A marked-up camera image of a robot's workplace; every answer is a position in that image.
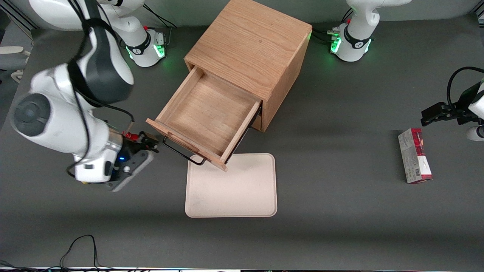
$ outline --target black metal handle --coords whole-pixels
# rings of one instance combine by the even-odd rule
[[[172,147],[172,146],[168,145],[168,144],[166,143],[166,139],[168,139],[168,136],[165,136],[165,138],[163,138],[163,144],[164,144],[164,146],[166,146],[166,147],[168,147],[169,149],[173,150],[173,151],[174,151],[174,152],[176,152],[178,155],[182,156],[183,158],[185,158],[185,159],[187,159],[187,160],[191,161],[192,163],[194,163],[194,164],[196,164],[196,165],[198,165],[198,166],[200,166],[200,165],[202,165],[202,164],[204,164],[204,163],[205,163],[205,161],[206,161],[206,159],[205,159],[205,158],[203,158],[203,160],[202,160],[201,162],[199,162],[199,163],[198,163],[198,162],[196,162],[196,161],[192,160],[191,158],[189,158],[189,157],[185,156],[185,154],[183,154],[183,153],[181,153],[180,151],[176,150],[174,147]]]
[[[252,125],[254,124],[254,122],[256,121],[257,119],[257,116],[259,116],[260,112],[262,111],[262,105],[259,106],[259,109],[257,110],[256,114],[254,115],[254,117],[252,117],[252,119],[250,120],[250,123],[249,123],[249,126],[247,126],[245,128],[245,131],[243,132],[242,136],[240,137],[240,139],[237,141],[237,144],[235,145],[234,149],[232,150],[232,153],[230,153],[230,155],[228,156],[228,158],[225,160],[225,164],[228,163],[228,160],[230,160],[230,158],[232,157],[232,155],[234,154],[235,150],[239,147],[240,143],[242,142],[242,139],[245,137],[245,135],[247,134],[247,132],[249,131],[249,128],[252,128]]]

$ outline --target open drawer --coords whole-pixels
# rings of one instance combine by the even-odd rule
[[[227,171],[226,163],[257,116],[260,104],[254,95],[194,67],[158,117],[146,122]]]

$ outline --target white chair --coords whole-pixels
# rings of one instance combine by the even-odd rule
[[[14,22],[10,22],[0,43],[0,69],[15,70],[12,78],[20,83],[31,50],[30,37]]]

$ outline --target green led light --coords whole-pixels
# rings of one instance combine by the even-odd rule
[[[338,37],[335,41],[333,41],[333,44],[331,45],[331,51],[333,53],[338,52],[340,44],[341,44],[341,38]]]
[[[370,47],[370,43],[371,43],[371,39],[368,41],[368,45],[366,46],[366,49],[364,50],[364,52],[368,52],[368,48]]]
[[[153,48],[156,51],[156,54],[158,54],[158,57],[160,59],[165,56],[165,47],[164,46],[162,46],[162,45],[153,45]]]
[[[131,56],[131,51],[129,51],[128,47],[126,47],[126,51],[128,51],[129,58],[130,58],[130,59],[133,59],[133,56]]]

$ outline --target wooden cabinet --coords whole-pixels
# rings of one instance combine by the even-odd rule
[[[231,0],[185,56],[190,74],[151,126],[227,170],[244,131],[265,131],[301,70],[311,25]]]

